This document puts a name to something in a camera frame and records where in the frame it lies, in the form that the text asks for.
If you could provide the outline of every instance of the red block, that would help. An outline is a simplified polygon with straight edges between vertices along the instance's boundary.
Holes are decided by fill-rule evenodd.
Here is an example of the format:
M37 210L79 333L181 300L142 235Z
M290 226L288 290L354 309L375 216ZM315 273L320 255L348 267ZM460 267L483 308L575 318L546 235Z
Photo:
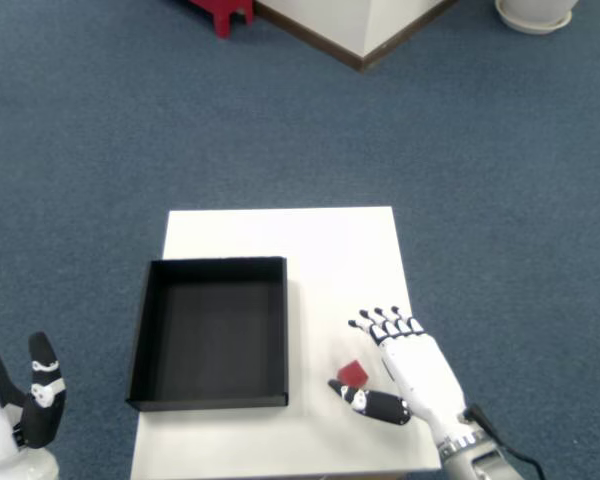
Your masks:
M213 25L216 35L221 38L229 36L229 17L237 10L244 11L247 24L253 22L253 0L189 0L194 5L204 8L213 14Z
M362 388L369 380L369 376L360 363L354 360L338 370L338 380L350 387Z

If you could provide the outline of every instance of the black cable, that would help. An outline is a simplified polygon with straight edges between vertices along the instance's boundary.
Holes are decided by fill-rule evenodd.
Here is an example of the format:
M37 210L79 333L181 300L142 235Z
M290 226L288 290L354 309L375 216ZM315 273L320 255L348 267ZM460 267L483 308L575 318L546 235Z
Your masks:
M540 478L540 480L546 480L546 477L544 476L544 471L542 470L542 466L540 465L540 462L529 457L528 455L518 452L514 448L511 448L509 445L504 443L502 441L502 439L500 438L500 436L498 435L498 432L496 431L495 427L491 424L491 422L489 421L487 416L484 414L484 412L478 405L476 405L475 403L469 405L469 407L463 412L463 415L467 420L472 420L472 421L476 422L478 425L480 425L480 427L487 433L487 435L489 435L491 438L493 438L493 440L499 446L504 448L504 450L507 453L511 454L512 456L514 456L521 462L525 462L525 463L529 463L529 464L533 465L536 469L536 472L538 473L538 477Z

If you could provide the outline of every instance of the white wall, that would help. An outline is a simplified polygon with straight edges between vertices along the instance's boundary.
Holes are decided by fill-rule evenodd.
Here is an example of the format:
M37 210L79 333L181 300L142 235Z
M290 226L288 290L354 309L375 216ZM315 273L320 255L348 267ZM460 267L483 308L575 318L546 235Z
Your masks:
M376 0L260 0L260 3L362 56L372 1Z
M382 45L441 1L372 0L363 55Z
M382 45L442 0L260 0L359 56Z

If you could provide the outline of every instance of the robotic arm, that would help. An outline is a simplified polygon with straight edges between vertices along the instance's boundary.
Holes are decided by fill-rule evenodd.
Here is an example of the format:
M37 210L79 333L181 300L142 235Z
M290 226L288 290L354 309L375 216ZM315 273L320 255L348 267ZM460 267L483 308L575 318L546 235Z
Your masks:
M380 348L402 398L358 390L337 380L329 382L331 388L362 415L403 425L413 414L427 422L452 480L523 480L504 457L497 434L479 409L467 409L460 384L434 338L397 307L391 312L361 310L361 318L349 320L349 325L370 335Z
M32 385L27 394L0 359L0 480L54 480L55 458L46 449L56 435L66 397L59 363L44 333L29 338Z

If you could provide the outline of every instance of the black tray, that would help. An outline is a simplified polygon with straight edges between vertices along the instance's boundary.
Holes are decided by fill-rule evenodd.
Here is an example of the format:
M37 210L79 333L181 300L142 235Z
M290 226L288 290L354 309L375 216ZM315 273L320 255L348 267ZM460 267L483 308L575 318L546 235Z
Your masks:
M151 262L127 402L287 405L286 281L282 257Z

